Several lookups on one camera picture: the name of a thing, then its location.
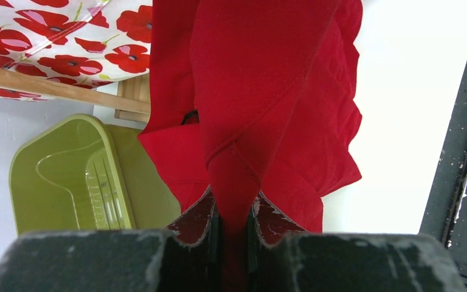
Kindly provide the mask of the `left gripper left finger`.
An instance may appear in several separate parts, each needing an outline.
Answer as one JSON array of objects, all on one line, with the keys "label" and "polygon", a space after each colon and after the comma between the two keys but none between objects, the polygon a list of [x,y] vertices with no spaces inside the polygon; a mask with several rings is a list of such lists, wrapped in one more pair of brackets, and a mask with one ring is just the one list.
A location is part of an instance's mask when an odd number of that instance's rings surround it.
[{"label": "left gripper left finger", "polygon": [[220,218],[211,188],[167,226],[165,272],[169,291],[220,289]]}]

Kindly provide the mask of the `green plastic basket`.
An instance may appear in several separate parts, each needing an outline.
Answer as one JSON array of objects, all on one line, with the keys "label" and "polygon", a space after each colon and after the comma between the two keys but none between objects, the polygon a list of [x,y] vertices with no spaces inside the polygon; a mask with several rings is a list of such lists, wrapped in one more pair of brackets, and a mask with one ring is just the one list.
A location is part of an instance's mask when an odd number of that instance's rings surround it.
[{"label": "green plastic basket", "polygon": [[9,172],[17,233],[157,229],[179,217],[138,134],[74,114],[21,146]]}]

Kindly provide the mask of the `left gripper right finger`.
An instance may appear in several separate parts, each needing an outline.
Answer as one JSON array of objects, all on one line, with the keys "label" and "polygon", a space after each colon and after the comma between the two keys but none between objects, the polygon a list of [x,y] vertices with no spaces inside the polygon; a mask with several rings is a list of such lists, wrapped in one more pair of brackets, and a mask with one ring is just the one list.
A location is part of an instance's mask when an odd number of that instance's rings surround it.
[{"label": "left gripper right finger", "polygon": [[301,262],[292,237],[303,232],[263,193],[257,195],[247,224],[248,291],[299,291]]}]

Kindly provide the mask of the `wooden clothes rack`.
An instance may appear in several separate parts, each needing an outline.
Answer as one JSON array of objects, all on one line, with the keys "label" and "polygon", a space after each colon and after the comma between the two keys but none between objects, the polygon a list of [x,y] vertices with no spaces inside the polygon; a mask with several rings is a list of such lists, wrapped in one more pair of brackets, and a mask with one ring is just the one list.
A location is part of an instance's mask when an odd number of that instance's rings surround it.
[{"label": "wooden clothes rack", "polygon": [[146,122],[151,113],[148,101],[115,96],[3,69],[0,69],[0,88],[113,108],[120,112],[118,119]]}]

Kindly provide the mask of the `red skirt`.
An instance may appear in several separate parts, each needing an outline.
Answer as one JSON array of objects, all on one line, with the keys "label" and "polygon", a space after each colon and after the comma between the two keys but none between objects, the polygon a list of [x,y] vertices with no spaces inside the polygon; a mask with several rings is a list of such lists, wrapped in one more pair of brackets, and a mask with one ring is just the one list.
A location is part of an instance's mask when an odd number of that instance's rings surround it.
[{"label": "red skirt", "polygon": [[187,210],[211,187],[241,228],[258,192],[320,232],[322,198],[361,178],[349,153],[361,1],[154,1],[141,144]]}]

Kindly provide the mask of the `red poppy print garment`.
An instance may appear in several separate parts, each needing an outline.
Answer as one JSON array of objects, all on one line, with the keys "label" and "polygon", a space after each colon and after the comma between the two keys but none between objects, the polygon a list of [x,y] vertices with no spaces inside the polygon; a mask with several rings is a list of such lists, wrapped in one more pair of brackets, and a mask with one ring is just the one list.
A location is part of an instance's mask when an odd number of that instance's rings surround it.
[{"label": "red poppy print garment", "polygon": [[0,1],[0,69],[94,89],[150,70],[151,1]]}]

